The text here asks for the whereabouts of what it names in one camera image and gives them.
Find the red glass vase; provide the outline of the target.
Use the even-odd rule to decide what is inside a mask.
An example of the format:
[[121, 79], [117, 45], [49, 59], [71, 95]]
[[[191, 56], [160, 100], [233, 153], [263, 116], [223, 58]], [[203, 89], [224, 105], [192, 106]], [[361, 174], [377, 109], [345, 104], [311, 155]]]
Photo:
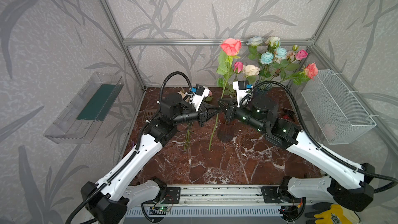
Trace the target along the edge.
[[229, 143], [235, 137], [235, 125], [237, 121], [223, 120], [218, 128], [217, 137], [223, 143]]

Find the blue purple glass vase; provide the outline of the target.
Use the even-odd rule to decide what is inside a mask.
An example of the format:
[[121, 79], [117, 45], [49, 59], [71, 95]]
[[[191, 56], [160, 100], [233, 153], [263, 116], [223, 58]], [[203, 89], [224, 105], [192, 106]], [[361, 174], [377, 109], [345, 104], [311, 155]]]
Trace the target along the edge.
[[273, 87], [273, 84], [263, 84], [261, 86], [259, 86], [255, 92], [258, 94], [267, 94], [269, 91], [271, 91]]

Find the small magenta rose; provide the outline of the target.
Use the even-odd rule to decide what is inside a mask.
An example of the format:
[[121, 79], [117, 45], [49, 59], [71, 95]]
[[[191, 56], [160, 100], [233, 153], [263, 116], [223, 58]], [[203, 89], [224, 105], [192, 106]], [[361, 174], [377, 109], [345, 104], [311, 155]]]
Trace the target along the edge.
[[233, 65], [233, 74], [234, 74], [234, 81], [238, 81], [238, 75], [242, 73], [244, 70], [243, 62], [235, 62]]

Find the peach cream rose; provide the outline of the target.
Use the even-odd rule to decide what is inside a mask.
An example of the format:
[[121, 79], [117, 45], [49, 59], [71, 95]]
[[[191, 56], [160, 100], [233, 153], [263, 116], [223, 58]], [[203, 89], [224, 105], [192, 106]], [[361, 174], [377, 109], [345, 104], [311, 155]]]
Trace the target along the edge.
[[250, 84], [254, 84], [260, 73], [260, 68], [255, 65], [244, 65], [243, 73]]

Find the large salmon rose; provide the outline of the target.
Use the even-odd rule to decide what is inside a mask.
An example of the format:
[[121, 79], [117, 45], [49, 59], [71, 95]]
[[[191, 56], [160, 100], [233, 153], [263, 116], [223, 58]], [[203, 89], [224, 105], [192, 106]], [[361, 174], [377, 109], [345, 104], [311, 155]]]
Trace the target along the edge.
[[233, 74], [233, 62], [235, 59], [240, 59], [238, 54], [241, 50], [242, 44], [240, 39], [228, 38], [222, 42], [220, 47], [221, 52], [218, 57], [219, 65], [216, 72], [222, 76], [221, 98], [223, 98], [227, 83]]

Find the teal peony spray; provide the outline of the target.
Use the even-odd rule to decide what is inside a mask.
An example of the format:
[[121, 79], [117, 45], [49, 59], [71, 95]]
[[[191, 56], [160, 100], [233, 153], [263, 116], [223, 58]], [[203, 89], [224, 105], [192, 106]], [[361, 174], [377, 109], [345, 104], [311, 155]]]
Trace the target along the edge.
[[273, 80], [281, 74], [286, 77], [285, 68], [289, 64], [287, 50], [283, 47], [268, 47], [268, 50], [259, 58], [259, 80]]

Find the white blue rose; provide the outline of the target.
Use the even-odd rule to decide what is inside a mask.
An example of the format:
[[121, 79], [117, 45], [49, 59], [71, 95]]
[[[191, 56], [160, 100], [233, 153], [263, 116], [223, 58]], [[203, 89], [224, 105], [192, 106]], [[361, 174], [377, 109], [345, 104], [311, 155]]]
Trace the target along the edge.
[[255, 36], [247, 40], [246, 45], [249, 50], [249, 59], [259, 61], [260, 55], [258, 52], [258, 47], [262, 46], [262, 44], [263, 38], [261, 36]]

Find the coral pink rose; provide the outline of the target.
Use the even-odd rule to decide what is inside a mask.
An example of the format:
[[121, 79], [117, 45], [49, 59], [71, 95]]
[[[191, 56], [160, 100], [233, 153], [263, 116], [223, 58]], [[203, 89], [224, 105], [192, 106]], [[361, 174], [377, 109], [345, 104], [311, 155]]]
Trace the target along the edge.
[[295, 85], [301, 85], [309, 80], [314, 80], [314, 78], [318, 75], [319, 71], [315, 63], [309, 64], [302, 71], [293, 73], [291, 75], [286, 75], [283, 77], [283, 74], [280, 74], [281, 83], [291, 80]]

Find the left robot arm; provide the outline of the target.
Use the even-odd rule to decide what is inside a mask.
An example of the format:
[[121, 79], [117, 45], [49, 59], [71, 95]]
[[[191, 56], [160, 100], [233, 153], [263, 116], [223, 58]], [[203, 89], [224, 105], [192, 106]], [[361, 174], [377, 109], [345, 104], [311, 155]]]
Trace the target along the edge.
[[[182, 76], [188, 84], [185, 95], [179, 93], [164, 97], [163, 91], [167, 82], [174, 76]], [[205, 99], [210, 95], [206, 86], [192, 86], [183, 72], [172, 72], [163, 81], [158, 100], [159, 108], [153, 117], [146, 122], [139, 132], [136, 145], [104, 177], [96, 183], [87, 182], [81, 189], [83, 202], [68, 216], [70, 224], [75, 216], [85, 208], [92, 219], [89, 224], [118, 224], [125, 217], [129, 206], [138, 196], [128, 196], [127, 188], [138, 172], [156, 155], [177, 133], [178, 125], [197, 122], [203, 126], [220, 108], [207, 104]]]

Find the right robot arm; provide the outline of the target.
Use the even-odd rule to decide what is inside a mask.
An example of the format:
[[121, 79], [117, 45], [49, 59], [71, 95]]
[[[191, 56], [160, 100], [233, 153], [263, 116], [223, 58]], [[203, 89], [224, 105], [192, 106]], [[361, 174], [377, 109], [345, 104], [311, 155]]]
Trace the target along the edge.
[[296, 111], [299, 124], [278, 116], [278, 104], [266, 95], [253, 96], [259, 88], [247, 81], [239, 81], [237, 99], [219, 99], [218, 104], [226, 121], [238, 120], [261, 133], [273, 145], [300, 156], [326, 173], [325, 177], [299, 179], [286, 177], [279, 186], [279, 194], [287, 198], [331, 198], [337, 204], [363, 211], [374, 195], [398, 184], [394, 177], [375, 173], [368, 164], [352, 162], [318, 143], [309, 133], [292, 93], [283, 86]]

